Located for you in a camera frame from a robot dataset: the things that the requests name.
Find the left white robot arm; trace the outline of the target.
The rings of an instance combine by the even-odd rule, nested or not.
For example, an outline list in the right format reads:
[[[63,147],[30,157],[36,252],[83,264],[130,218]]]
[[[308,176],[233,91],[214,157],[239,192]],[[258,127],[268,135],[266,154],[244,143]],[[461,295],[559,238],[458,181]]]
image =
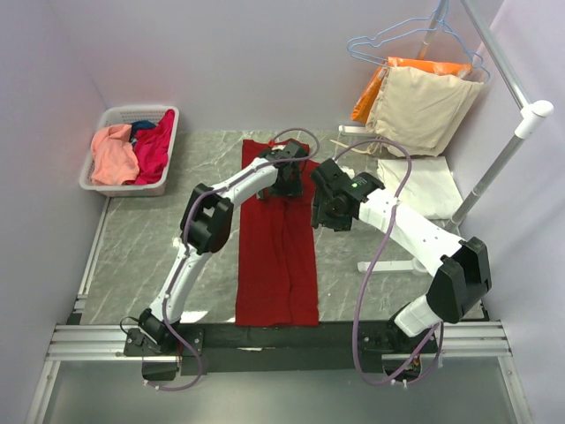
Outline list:
[[[207,261],[227,243],[234,211],[263,190],[285,197],[301,187],[301,164],[310,159],[296,140],[262,150],[232,177],[197,185],[180,224],[176,259],[157,297],[138,319],[143,343],[155,354],[175,350],[177,327],[188,295]]]

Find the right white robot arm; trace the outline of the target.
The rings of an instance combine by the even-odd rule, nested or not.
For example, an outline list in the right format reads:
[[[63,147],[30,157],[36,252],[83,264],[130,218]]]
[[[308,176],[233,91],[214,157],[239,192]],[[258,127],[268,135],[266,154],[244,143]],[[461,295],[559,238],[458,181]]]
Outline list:
[[[354,178],[332,159],[310,174],[315,185],[312,227],[348,231],[354,219],[389,235],[423,266],[433,280],[426,294],[398,312],[388,344],[407,352],[418,335],[439,322],[457,323],[492,288],[486,245],[443,230],[409,206],[376,177]]]

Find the dark red t-shirt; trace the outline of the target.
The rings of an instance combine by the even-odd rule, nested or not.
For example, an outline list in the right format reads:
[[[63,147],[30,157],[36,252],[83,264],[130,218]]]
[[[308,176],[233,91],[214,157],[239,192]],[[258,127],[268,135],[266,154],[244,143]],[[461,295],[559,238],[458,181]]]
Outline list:
[[[240,207],[237,326],[319,324],[310,178],[316,167],[314,161],[301,166],[300,196],[254,195]]]

